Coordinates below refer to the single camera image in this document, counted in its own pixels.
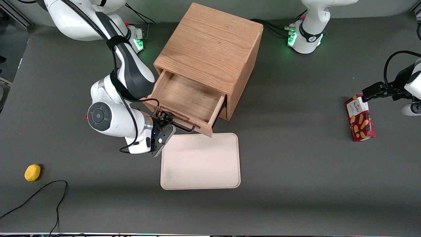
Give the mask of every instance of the wall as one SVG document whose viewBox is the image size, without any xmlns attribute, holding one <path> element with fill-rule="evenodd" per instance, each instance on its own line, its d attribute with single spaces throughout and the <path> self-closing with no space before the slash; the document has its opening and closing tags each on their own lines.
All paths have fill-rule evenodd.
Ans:
<svg viewBox="0 0 421 237">
<path fill-rule="evenodd" d="M 35 24 L 53 25 L 49 14 L 37 4 L 10 1 Z M 192 0 L 128 0 L 134 9 L 156 22 L 179 22 L 192 2 Z M 194 2 L 248 19 L 288 19 L 305 10 L 299 0 L 195 0 Z M 359 0 L 353 5 L 332 7 L 330 11 L 333 18 L 391 16 L 408 11 L 416 2 L 417 0 Z M 126 22 L 141 23 L 141 20 L 126 7 L 116 13 Z"/>
</svg>

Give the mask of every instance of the wooden cabinet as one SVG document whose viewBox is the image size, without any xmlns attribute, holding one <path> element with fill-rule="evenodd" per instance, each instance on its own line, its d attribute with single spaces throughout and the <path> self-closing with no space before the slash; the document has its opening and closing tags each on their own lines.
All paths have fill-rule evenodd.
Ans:
<svg viewBox="0 0 421 237">
<path fill-rule="evenodd" d="M 160 77 L 148 98 L 175 122 L 209 137 L 230 120 L 254 68 L 263 26 L 192 3 L 154 62 Z M 147 101 L 154 110 L 156 102 Z"/>
</svg>

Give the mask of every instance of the green led light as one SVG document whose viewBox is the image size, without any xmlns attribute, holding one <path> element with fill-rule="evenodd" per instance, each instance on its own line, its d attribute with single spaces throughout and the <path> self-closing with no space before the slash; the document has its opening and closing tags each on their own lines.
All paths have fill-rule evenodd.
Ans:
<svg viewBox="0 0 421 237">
<path fill-rule="evenodd" d="M 294 32 L 294 34 L 292 34 L 290 38 L 288 39 L 288 45 L 293 46 L 296 38 L 297 38 L 297 33 Z"/>
<path fill-rule="evenodd" d="M 317 46 L 320 45 L 320 42 L 322 41 L 322 37 L 323 37 L 323 34 L 320 36 L 320 39 L 319 39 L 319 42 L 317 43 Z"/>
<path fill-rule="evenodd" d="M 133 39 L 133 41 L 136 44 L 136 47 L 137 47 L 138 50 L 143 49 L 143 40 Z"/>
</svg>

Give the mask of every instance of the red box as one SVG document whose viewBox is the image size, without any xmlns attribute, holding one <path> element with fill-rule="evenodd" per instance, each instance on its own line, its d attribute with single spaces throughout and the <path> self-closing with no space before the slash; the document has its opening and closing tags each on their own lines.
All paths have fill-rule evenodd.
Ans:
<svg viewBox="0 0 421 237">
<path fill-rule="evenodd" d="M 361 142 L 376 136 L 368 110 L 368 103 L 363 102 L 361 97 L 362 94 L 357 94 L 345 102 L 352 140 L 355 142 Z"/>
</svg>

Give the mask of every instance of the tabletop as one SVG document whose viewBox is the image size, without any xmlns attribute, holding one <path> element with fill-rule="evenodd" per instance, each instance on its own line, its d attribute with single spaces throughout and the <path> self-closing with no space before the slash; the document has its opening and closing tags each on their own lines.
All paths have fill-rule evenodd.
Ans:
<svg viewBox="0 0 421 237">
<path fill-rule="evenodd" d="M 141 58 L 151 68 L 176 26 L 150 26 Z M 231 121 L 214 127 L 238 136 L 241 185 L 182 191 L 160 187 L 159 157 L 119 153 L 124 139 L 85 120 L 91 85 L 113 68 L 105 42 L 31 27 L 0 115 L 0 213 L 63 179 L 57 232 L 421 236 L 420 118 L 401 114 L 408 101 L 372 100 L 377 137 L 355 143 L 344 105 L 382 80 L 393 52 L 419 51 L 416 26 L 413 13 L 332 19 L 308 55 L 265 29 Z M 415 60 L 396 56 L 390 80 Z M 33 163 L 44 171 L 29 183 Z M 49 232 L 63 189 L 41 192 L 0 220 L 0 232 Z"/>
</svg>

